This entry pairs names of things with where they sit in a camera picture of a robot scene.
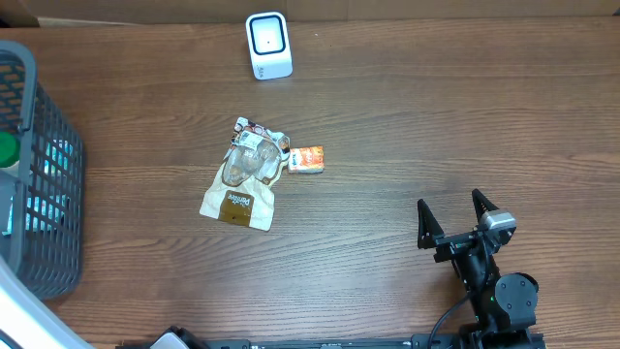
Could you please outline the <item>beige dried mushroom bag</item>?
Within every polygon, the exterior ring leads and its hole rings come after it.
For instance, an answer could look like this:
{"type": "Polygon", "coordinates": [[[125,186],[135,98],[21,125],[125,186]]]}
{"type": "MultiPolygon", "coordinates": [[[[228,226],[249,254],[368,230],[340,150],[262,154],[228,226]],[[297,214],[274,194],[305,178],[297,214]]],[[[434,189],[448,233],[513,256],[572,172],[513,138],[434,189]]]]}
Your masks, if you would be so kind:
{"type": "Polygon", "coordinates": [[[284,133],[239,117],[231,145],[203,196],[200,215],[269,231],[275,210],[271,187],[290,154],[290,138],[284,133]]]}

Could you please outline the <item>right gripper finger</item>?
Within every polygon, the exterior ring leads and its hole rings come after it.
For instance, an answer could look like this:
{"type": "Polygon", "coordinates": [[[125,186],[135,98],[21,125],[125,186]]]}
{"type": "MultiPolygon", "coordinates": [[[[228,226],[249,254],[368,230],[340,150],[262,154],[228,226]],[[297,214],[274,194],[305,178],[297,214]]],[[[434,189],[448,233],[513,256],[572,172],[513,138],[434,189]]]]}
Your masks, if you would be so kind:
{"type": "Polygon", "coordinates": [[[472,200],[479,223],[485,222],[490,212],[498,210],[498,207],[491,203],[479,189],[472,191],[472,200]]]}
{"type": "Polygon", "coordinates": [[[445,233],[424,199],[418,200],[418,240],[443,238],[445,233]]]}

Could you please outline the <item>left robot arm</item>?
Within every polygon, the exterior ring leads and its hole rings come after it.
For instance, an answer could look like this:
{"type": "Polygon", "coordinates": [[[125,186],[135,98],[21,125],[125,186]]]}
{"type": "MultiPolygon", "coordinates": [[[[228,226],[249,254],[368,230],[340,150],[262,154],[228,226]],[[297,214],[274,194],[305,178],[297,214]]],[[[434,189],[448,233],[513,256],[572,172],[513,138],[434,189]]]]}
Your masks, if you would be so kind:
{"type": "Polygon", "coordinates": [[[51,312],[1,259],[1,347],[95,349],[51,312]]]}

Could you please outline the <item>orange tissue pack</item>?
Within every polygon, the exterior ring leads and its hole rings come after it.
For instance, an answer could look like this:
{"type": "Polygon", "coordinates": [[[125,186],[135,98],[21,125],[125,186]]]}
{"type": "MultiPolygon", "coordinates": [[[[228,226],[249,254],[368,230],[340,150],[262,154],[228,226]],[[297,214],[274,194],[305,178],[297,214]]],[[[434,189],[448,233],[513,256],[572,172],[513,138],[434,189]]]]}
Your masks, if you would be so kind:
{"type": "Polygon", "coordinates": [[[292,148],[288,163],[290,174],[319,174],[325,169],[324,148],[310,146],[292,148]]]}

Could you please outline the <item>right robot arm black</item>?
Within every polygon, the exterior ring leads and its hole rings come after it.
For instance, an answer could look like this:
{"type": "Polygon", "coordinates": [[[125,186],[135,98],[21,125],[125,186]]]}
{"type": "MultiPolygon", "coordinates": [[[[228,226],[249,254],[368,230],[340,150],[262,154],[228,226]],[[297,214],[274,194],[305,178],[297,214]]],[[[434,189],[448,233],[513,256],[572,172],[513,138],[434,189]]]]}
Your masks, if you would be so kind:
{"type": "Polygon", "coordinates": [[[502,275],[493,258],[510,242],[516,218],[478,189],[472,191],[472,200],[478,224],[453,236],[445,234],[423,199],[417,202],[418,248],[433,249],[437,263],[451,262],[466,294],[440,317],[427,337],[413,337],[412,344],[427,348],[544,348],[543,336],[529,331],[537,322],[538,282],[522,272],[502,275]],[[476,321],[441,339],[439,329],[465,303],[472,306],[476,321]]]}

